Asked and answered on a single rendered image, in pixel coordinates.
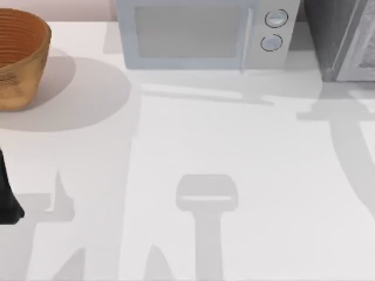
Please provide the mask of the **microwave oven door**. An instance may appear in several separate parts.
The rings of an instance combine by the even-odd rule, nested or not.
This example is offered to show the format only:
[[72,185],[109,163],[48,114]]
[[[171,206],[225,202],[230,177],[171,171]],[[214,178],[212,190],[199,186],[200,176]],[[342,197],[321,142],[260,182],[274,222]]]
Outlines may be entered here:
[[134,70],[240,69],[255,0],[116,0],[125,65]]

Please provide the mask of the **pale microwave oven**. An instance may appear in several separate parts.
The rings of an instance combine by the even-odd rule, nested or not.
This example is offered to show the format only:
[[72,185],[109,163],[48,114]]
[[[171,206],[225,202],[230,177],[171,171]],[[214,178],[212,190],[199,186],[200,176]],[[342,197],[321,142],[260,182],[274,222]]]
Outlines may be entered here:
[[[253,14],[245,70],[283,68],[287,59],[301,0],[255,0],[255,2],[257,7]],[[265,24],[265,16],[268,12],[277,9],[283,9],[288,13],[288,21],[280,28],[270,28]],[[282,37],[283,45],[274,52],[265,52],[261,48],[260,42],[263,37],[273,34]]]

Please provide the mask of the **round microwave knob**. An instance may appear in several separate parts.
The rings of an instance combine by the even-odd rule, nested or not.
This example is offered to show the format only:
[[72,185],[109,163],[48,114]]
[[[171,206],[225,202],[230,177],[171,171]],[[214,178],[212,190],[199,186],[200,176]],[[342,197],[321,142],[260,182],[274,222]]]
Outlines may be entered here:
[[260,46],[265,52],[274,52],[280,49],[283,45],[283,39],[280,35],[270,35],[263,37]]
[[288,21],[288,13],[283,9],[270,11],[265,16],[265,24],[270,28],[280,28]]

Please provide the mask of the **brown woven basket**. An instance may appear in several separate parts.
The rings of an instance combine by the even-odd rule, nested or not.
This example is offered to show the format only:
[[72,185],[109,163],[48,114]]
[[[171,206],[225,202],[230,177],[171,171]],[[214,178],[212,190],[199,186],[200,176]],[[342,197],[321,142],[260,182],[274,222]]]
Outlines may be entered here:
[[0,8],[0,111],[22,110],[35,99],[51,38],[39,16]]

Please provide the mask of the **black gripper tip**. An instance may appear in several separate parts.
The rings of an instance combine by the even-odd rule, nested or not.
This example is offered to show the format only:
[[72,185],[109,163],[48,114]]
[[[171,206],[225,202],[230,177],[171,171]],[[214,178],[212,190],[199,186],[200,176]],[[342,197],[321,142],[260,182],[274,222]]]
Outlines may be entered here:
[[14,225],[25,216],[8,180],[4,154],[0,149],[0,225]]

